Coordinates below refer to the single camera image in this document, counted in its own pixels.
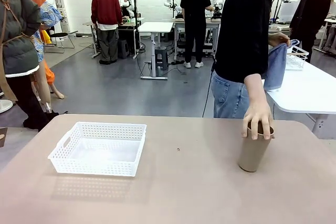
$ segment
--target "blue jeans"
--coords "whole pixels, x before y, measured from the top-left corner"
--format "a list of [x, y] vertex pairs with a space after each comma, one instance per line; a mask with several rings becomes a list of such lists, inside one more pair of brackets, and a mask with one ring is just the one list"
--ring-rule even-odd
[[249, 97], [243, 83], [225, 80], [214, 72], [211, 90], [215, 98], [214, 118], [244, 118], [249, 107]]

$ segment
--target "white wire basket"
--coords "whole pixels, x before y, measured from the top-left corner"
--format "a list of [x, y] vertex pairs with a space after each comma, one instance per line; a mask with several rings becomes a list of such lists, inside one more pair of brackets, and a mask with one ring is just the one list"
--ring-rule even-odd
[[58, 173], [135, 177], [146, 127], [77, 122], [48, 159]]
[[309, 53], [297, 46], [292, 46], [287, 50], [286, 70], [302, 70]]

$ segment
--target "white round base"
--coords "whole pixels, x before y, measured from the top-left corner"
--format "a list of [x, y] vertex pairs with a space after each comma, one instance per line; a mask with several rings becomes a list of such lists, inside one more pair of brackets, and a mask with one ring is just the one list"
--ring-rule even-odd
[[4, 113], [13, 107], [12, 101], [9, 100], [0, 100], [0, 113]]

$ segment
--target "man in red sweater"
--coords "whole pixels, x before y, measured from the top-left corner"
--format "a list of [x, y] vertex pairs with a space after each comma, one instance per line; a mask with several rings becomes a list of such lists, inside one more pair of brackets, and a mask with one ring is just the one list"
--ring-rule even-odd
[[122, 25], [119, 0], [92, 0], [91, 20], [98, 27], [101, 47], [100, 64], [109, 65], [118, 59], [118, 24]]

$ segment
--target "step stool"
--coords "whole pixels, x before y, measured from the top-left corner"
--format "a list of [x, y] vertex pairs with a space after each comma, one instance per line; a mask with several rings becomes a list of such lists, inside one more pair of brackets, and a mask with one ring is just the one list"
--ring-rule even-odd
[[163, 71], [168, 70], [168, 52], [166, 47], [155, 48], [155, 62], [156, 66], [161, 67]]
[[118, 40], [118, 58], [126, 59], [130, 55], [127, 40]]

